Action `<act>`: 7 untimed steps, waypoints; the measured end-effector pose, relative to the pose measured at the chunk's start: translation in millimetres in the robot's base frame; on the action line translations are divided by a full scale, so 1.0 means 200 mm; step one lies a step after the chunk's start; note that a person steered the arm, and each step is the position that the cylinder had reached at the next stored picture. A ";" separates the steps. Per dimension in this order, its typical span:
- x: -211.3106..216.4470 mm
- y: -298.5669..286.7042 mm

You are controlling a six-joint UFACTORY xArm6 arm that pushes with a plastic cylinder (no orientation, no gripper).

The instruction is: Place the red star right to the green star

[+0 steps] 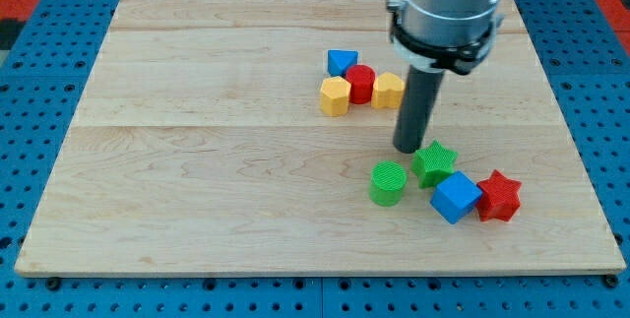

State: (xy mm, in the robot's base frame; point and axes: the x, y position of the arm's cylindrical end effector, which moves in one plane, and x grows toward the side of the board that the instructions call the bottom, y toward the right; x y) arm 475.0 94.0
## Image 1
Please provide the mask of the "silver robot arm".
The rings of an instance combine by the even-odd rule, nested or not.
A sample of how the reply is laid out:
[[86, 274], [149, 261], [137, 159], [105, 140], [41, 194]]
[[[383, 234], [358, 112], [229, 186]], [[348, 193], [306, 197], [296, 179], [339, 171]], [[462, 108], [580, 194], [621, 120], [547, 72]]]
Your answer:
[[500, 0], [387, 0], [390, 40], [411, 67], [469, 74], [489, 54], [502, 16]]

